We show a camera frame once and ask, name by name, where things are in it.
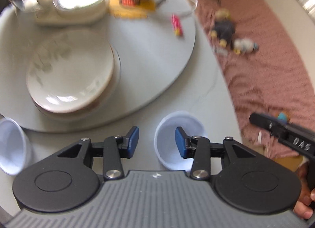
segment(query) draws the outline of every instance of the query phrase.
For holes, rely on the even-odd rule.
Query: white toy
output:
[[[252,53],[258,50],[258,44],[248,38],[235,39],[232,44],[232,49],[237,55]]]

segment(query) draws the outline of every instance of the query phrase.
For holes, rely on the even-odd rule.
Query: human hand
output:
[[[306,180],[308,164],[303,164],[298,168],[296,173],[301,181],[301,193],[293,212],[301,219],[309,219],[313,214],[313,210],[309,207],[309,205],[312,201],[315,201],[315,189],[311,191],[308,188],[308,182]]]

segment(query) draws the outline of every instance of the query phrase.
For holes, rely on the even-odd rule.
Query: pink cloth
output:
[[[196,14],[206,34],[220,7],[230,10],[236,23],[235,38],[258,43],[256,53],[228,57],[218,55],[228,85],[240,130],[257,144],[259,128],[249,123],[252,112],[276,115],[286,111],[291,122],[315,130],[315,95],[304,64],[285,29],[264,0],[198,0]],[[296,156],[263,132],[262,144],[269,158]]]

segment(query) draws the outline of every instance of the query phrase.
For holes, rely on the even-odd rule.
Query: pink fabric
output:
[[[315,130],[315,95],[304,64],[283,26],[264,0],[198,0],[196,14],[206,34],[220,7],[230,10],[236,23],[236,38],[258,43],[257,53],[228,57],[218,55],[228,85],[240,130],[257,143],[260,129],[249,124],[252,112],[276,115],[287,111],[291,122]],[[265,155],[270,158],[295,156],[263,132]]]

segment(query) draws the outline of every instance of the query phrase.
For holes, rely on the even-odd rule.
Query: fingernail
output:
[[[313,211],[307,211],[304,213],[304,218],[309,219],[311,218],[312,215],[313,215]]]
[[[309,204],[311,204],[311,202],[312,202],[312,200],[311,200],[311,198],[309,197],[309,196],[304,196],[303,197],[303,203],[305,204],[305,205],[309,205]]]

